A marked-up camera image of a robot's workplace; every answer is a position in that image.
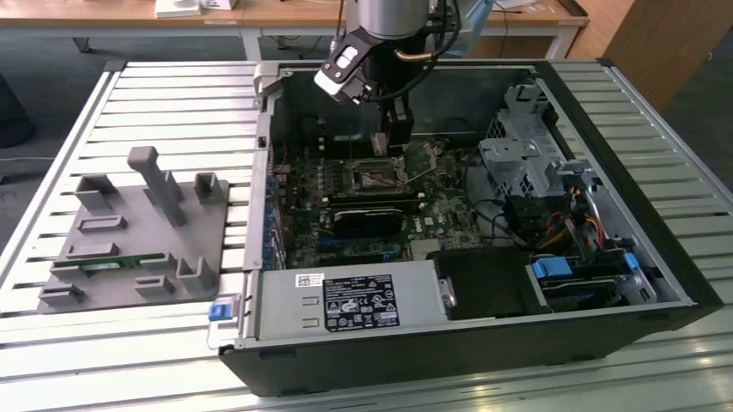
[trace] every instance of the cardboard box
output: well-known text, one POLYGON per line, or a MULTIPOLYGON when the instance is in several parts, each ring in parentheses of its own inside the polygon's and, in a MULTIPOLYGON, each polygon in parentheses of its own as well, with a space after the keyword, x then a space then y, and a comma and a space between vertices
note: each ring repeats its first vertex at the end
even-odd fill
POLYGON ((200 0, 204 9, 231 10, 237 0, 200 0))
POLYGON ((156 18, 183 17, 185 15, 200 15, 201 9, 197 2, 176 3, 175 0, 156 0, 156 18))

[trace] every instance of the wooden desk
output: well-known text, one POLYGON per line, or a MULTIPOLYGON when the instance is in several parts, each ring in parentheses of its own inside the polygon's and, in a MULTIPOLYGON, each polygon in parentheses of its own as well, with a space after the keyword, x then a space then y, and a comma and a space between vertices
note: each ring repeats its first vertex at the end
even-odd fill
POLYGON ((207 27, 211 21, 241 26, 244 3, 156 19, 155 0, 0 0, 0 27, 207 27))
MULTIPOLYGON (((340 0, 245 0, 243 41, 247 56, 259 53, 261 36, 334 35, 339 2, 340 0)), ((551 38, 543 55, 547 58, 563 58, 578 28, 587 24, 589 19, 585 16, 573 16, 558 0, 541 0, 539 5, 541 7, 512 9, 520 10, 520 14, 506 14, 507 37, 551 38)), ((503 13, 490 14, 482 36, 503 37, 503 18, 503 13)), ((495 56, 472 53, 471 57, 495 56)))
POLYGON ((240 37, 244 2, 233 10, 156 19, 155 0, 0 0, 0 36, 72 38, 85 52, 95 37, 240 37))
MULTIPOLYGON (((558 0, 545 9, 506 15, 510 38, 551 38, 546 57, 563 58, 587 18, 574 17, 558 0)), ((261 36, 330 36, 339 0, 239 0, 235 10, 156 19, 155 0, 0 0, 0 35, 20 37, 237 36, 245 56, 261 60, 261 36)), ((484 36, 503 37, 503 14, 492 13, 484 36)))

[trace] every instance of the floor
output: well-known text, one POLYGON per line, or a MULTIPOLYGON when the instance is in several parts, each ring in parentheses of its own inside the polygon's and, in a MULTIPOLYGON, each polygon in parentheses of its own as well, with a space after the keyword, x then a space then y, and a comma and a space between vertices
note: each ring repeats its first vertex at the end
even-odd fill
MULTIPOLYGON (((264 58, 323 58, 328 40, 291 42, 277 50, 261 40, 264 58)), ((36 135, 20 146, 0 149, 0 159, 53 157, 92 91, 104 64, 132 61, 241 60, 235 38, 92 39, 93 52, 79 53, 71 39, 0 39, 0 73, 36 124, 36 135)), ((733 188, 733 32, 681 90, 663 115, 729 188, 733 188)), ((0 185, 0 250, 12 235, 49 161, 0 161, 0 174, 12 173, 0 185)))

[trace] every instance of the wooden cabinet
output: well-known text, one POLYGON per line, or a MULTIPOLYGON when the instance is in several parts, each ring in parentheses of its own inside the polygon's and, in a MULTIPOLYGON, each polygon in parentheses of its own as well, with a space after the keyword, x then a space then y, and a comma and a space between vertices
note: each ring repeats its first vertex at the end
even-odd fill
POLYGON ((733 0, 577 0, 590 17, 569 58, 610 58, 661 111, 733 25, 733 0))

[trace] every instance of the power supply label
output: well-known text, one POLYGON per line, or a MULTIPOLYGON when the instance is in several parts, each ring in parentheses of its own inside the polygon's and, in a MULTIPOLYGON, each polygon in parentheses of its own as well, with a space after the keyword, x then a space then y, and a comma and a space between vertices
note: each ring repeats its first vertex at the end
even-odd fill
POLYGON ((324 279, 323 310, 328 332, 399 326, 391 275, 324 279))

